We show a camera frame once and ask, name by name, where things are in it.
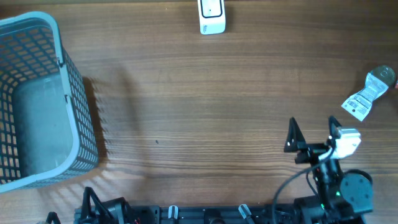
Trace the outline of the black red snack packet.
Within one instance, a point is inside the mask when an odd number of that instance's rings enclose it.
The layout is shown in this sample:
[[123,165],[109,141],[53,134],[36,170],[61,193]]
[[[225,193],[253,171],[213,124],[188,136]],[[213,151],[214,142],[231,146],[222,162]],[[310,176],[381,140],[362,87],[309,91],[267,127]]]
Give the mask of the black red snack packet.
[[363,121],[369,114],[373,102],[383,95],[388,88],[388,85],[374,76],[374,72],[369,72],[365,79],[365,87],[346,99],[341,107],[356,119]]

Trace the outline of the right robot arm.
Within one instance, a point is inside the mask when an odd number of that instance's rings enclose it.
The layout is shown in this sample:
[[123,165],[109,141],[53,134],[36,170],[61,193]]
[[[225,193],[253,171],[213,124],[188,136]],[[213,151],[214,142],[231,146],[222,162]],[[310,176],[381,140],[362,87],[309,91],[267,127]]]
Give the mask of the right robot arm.
[[373,210],[373,180],[362,170],[343,171],[340,160],[351,156],[361,143],[355,128],[342,126],[334,116],[328,119],[325,142],[306,142],[295,118],[289,120],[284,152],[296,153],[296,164],[309,164],[303,174],[312,174],[312,196],[296,198],[287,211],[275,208],[277,221],[291,223],[364,223],[363,215]]

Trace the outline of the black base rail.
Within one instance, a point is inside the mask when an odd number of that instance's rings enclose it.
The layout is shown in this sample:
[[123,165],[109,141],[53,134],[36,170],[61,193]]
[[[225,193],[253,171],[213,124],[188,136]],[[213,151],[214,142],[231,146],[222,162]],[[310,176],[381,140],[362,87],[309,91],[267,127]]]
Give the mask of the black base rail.
[[[114,213],[111,202],[106,202]],[[210,223],[272,223],[270,205],[249,207],[242,204],[238,207],[170,207],[132,206],[133,222],[125,218],[125,223],[148,224],[210,224]],[[78,223],[81,209],[75,210],[74,222]],[[350,216],[342,220],[330,219],[321,208],[299,209],[292,204],[278,204],[275,210],[277,223],[365,223],[363,216]]]

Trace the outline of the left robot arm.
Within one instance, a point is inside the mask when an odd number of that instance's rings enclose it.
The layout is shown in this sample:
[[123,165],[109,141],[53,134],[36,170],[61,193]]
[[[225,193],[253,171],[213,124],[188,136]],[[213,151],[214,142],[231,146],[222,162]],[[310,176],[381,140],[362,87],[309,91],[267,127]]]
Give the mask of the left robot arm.
[[78,223],[125,223],[133,222],[130,206],[124,198],[111,201],[114,213],[102,202],[91,187],[85,187]]

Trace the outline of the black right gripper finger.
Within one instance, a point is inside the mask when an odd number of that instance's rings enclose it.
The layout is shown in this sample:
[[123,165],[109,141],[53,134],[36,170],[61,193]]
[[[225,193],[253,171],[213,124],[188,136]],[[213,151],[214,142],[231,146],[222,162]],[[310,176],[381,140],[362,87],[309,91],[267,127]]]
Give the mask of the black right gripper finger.
[[289,120],[289,130],[285,141],[284,152],[297,152],[307,148],[305,138],[295,120],[291,117]]
[[330,136],[332,138],[337,137],[338,128],[341,127],[341,124],[338,122],[338,120],[334,116],[330,116],[328,118],[328,127],[329,127]]

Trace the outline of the grey plastic mesh basket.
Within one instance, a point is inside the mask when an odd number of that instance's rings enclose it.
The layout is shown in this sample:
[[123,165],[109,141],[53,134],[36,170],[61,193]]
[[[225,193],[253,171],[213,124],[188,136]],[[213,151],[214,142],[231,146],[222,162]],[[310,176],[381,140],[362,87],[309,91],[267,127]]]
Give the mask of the grey plastic mesh basket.
[[1,192],[83,175],[99,161],[83,79],[56,20],[1,21]]

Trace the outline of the silver tin can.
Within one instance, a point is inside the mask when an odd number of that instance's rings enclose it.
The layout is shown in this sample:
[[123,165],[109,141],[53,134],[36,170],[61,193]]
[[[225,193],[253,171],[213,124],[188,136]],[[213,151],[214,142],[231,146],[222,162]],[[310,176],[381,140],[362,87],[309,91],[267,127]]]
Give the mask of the silver tin can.
[[373,75],[388,86],[396,82],[395,72],[387,65],[380,65],[372,70]]

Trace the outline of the white barcode scanner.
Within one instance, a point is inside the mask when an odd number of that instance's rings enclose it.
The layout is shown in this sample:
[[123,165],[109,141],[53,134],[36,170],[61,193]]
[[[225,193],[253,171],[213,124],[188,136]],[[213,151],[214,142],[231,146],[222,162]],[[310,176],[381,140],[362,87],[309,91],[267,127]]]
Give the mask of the white barcode scanner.
[[201,34],[223,33],[226,29],[224,0],[198,0],[197,3]]

